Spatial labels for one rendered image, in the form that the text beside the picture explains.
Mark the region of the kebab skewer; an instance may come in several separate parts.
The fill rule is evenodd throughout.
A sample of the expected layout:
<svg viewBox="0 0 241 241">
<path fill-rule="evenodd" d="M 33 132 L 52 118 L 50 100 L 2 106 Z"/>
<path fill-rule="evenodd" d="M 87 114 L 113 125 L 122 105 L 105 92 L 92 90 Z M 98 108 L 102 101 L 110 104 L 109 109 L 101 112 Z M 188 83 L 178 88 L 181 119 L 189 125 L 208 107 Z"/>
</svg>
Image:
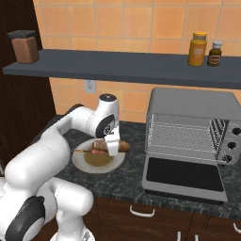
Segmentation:
<svg viewBox="0 0 241 241">
<path fill-rule="evenodd" d="M 92 153 L 92 154 L 106 154 L 105 151 L 98 151 L 98 150 L 75 150 L 76 153 Z"/>
</svg>

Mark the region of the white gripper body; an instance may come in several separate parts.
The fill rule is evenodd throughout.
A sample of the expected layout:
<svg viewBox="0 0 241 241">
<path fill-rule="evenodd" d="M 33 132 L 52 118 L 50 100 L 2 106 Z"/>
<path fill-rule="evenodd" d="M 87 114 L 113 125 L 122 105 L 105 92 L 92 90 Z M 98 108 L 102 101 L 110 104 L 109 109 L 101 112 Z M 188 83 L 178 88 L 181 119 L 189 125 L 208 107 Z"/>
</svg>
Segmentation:
<svg viewBox="0 0 241 241">
<path fill-rule="evenodd" d="M 112 132 L 104 137 L 104 141 L 107 145 L 108 154 L 115 156 L 119 153 L 119 142 L 120 142 L 120 127 L 115 127 Z"/>
</svg>

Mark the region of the brown baguette bread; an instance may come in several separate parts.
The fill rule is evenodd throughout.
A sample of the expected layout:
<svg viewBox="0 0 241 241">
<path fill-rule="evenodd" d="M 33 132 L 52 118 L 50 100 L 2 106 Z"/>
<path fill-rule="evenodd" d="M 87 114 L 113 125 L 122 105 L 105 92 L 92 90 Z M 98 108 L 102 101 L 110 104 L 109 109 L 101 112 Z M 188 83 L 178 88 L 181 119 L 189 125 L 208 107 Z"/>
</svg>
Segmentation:
<svg viewBox="0 0 241 241">
<path fill-rule="evenodd" d="M 97 151 L 104 151 L 107 152 L 107 144 L 104 140 L 95 140 L 92 143 L 92 148 Z M 128 153 L 131 147 L 130 144 L 126 141 L 121 140 L 119 142 L 119 152 L 120 153 Z"/>
</svg>

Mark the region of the brown jar with black lid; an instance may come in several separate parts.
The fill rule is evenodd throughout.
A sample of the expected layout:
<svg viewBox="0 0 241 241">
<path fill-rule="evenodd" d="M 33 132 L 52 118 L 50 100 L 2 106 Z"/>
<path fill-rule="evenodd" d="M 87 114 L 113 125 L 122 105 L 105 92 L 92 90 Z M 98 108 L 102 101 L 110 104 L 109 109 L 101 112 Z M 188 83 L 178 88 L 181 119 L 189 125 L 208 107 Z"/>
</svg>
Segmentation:
<svg viewBox="0 0 241 241">
<path fill-rule="evenodd" d="M 15 30 L 8 37 L 18 63 L 32 64 L 40 59 L 35 30 Z"/>
</svg>

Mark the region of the toaster oven door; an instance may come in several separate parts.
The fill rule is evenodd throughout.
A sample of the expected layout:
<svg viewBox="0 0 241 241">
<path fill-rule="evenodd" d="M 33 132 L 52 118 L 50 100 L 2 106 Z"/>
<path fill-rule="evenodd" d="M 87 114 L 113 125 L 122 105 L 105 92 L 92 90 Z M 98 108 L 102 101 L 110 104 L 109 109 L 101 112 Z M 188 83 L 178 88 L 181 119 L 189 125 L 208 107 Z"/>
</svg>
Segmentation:
<svg viewBox="0 0 241 241">
<path fill-rule="evenodd" d="M 217 164 L 147 154 L 142 187 L 148 194 L 222 205 L 228 201 Z"/>
</svg>

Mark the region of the silver toaster oven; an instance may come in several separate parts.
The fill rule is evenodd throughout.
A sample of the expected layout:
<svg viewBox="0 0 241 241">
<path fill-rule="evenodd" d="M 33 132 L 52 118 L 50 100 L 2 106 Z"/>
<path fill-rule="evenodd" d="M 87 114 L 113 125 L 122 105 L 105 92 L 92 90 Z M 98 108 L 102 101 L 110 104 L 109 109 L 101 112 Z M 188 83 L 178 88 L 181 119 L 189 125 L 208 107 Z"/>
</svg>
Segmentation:
<svg viewBox="0 0 241 241">
<path fill-rule="evenodd" d="M 234 165 L 241 155 L 241 105 L 231 92 L 154 88 L 147 118 L 145 151 L 202 163 Z M 235 142 L 234 149 L 228 143 Z M 226 163 L 225 155 L 233 159 Z"/>
</svg>

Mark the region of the white round plate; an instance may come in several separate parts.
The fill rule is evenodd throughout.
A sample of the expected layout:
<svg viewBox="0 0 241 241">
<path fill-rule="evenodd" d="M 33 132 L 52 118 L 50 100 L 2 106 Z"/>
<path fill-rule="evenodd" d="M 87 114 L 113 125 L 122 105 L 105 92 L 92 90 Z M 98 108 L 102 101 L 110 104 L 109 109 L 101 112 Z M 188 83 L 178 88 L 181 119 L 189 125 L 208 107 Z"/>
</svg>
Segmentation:
<svg viewBox="0 0 241 241">
<path fill-rule="evenodd" d="M 115 156 L 106 154 L 92 154 L 92 142 L 95 138 L 87 140 L 77 146 L 72 154 L 73 164 L 80 170 L 91 174 L 104 174 L 118 168 L 125 159 L 125 153 Z"/>
</svg>

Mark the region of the dark wood cupboard door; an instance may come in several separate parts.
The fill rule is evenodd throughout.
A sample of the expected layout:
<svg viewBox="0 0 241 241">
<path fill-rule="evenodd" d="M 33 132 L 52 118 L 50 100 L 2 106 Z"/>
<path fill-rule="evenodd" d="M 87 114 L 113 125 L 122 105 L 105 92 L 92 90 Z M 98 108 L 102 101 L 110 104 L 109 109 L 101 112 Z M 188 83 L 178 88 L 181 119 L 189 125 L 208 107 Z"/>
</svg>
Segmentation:
<svg viewBox="0 0 241 241">
<path fill-rule="evenodd" d="M 241 241 L 241 234 L 235 231 L 209 231 L 203 229 L 190 229 L 186 241 Z"/>
<path fill-rule="evenodd" d="M 181 241 L 186 241 L 185 229 L 154 225 L 150 221 L 121 217 L 86 218 L 85 221 L 96 241 L 177 241 L 177 232 L 181 232 Z"/>
</svg>

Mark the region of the small dark brown bottle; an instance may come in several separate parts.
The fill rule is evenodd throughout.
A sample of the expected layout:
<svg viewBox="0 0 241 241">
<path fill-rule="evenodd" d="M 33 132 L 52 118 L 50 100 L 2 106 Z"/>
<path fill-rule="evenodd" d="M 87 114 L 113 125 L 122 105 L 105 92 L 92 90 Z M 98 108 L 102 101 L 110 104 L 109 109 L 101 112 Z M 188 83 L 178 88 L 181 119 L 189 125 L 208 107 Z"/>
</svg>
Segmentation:
<svg viewBox="0 0 241 241">
<path fill-rule="evenodd" d="M 209 56 L 207 59 L 208 66 L 216 67 L 219 65 L 221 54 L 222 54 L 221 46 L 222 46 L 221 41 L 213 42 L 212 49 L 209 51 Z"/>
</svg>

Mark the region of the dark grey wall shelf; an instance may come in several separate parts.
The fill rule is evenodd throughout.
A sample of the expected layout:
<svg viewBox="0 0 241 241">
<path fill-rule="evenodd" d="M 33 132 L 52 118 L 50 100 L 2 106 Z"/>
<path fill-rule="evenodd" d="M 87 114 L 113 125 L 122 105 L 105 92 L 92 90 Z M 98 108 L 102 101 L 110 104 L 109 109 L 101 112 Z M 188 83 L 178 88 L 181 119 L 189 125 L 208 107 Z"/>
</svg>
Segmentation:
<svg viewBox="0 0 241 241">
<path fill-rule="evenodd" d="M 241 89 L 241 57 L 191 67 L 186 55 L 43 49 L 33 64 L 12 63 L 8 75 L 104 80 L 199 88 Z"/>
</svg>

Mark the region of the dark wood drawer front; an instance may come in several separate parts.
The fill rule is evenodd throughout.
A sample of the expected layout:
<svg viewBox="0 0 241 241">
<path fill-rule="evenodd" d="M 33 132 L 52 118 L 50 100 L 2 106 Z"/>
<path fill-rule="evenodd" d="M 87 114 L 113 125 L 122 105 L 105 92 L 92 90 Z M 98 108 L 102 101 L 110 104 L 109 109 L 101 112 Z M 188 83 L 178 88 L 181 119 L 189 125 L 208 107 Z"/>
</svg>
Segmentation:
<svg viewBox="0 0 241 241">
<path fill-rule="evenodd" d="M 222 217 L 212 217 L 208 215 L 195 214 L 192 219 L 190 229 L 203 229 L 209 231 L 234 231 L 233 224 L 241 230 L 241 221 Z"/>
<path fill-rule="evenodd" d="M 104 218 L 130 218 L 138 221 L 150 221 L 154 225 L 165 225 L 186 230 L 186 234 L 191 222 L 192 215 L 188 212 L 167 209 L 163 207 L 144 205 L 128 201 L 116 201 L 108 198 L 97 198 L 97 209 L 99 220 Z M 137 217 L 130 213 L 132 205 L 134 211 L 149 214 L 155 210 L 154 217 Z"/>
</svg>

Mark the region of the yellow bottle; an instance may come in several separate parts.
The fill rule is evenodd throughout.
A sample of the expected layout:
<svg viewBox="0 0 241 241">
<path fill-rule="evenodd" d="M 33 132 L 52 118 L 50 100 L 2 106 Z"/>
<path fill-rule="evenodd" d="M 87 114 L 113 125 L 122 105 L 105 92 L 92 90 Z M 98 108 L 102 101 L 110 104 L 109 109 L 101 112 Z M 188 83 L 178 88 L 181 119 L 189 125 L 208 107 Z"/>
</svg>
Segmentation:
<svg viewBox="0 0 241 241">
<path fill-rule="evenodd" d="M 206 45 L 207 45 L 206 32 L 194 32 L 193 39 L 190 42 L 188 53 L 188 65 L 199 67 L 203 63 Z"/>
</svg>

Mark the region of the white wall socket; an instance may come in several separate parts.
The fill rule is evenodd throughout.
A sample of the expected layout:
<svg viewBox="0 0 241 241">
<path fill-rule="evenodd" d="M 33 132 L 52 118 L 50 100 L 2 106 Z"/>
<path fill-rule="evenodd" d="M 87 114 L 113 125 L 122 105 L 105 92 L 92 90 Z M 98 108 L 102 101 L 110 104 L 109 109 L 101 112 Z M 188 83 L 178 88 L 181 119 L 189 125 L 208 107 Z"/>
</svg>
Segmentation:
<svg viewBox="0 0 241 241">
<path fill-rule="evenodd" d="M 84 80 L 84 86 L 86 93 L 96 92 L 96 82 L 94 80 Z"/>
</svg>

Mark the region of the dark wood tall cupboard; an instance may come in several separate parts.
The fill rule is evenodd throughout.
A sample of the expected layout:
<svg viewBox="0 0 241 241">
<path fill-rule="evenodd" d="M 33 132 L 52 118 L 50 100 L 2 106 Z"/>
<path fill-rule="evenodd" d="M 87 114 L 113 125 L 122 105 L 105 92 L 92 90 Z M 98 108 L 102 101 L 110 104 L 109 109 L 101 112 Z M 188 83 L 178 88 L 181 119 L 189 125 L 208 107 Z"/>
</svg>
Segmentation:
<svg viewBox="0 0 241 241">
<path fill-rule="evenodd" d="M 0 168 L 56 115 L 47 77 L 3 74 L 16 61 L 8 37 L 15 30 L 39 30 L 33 0 L 0 0 Z"/>
</svg>

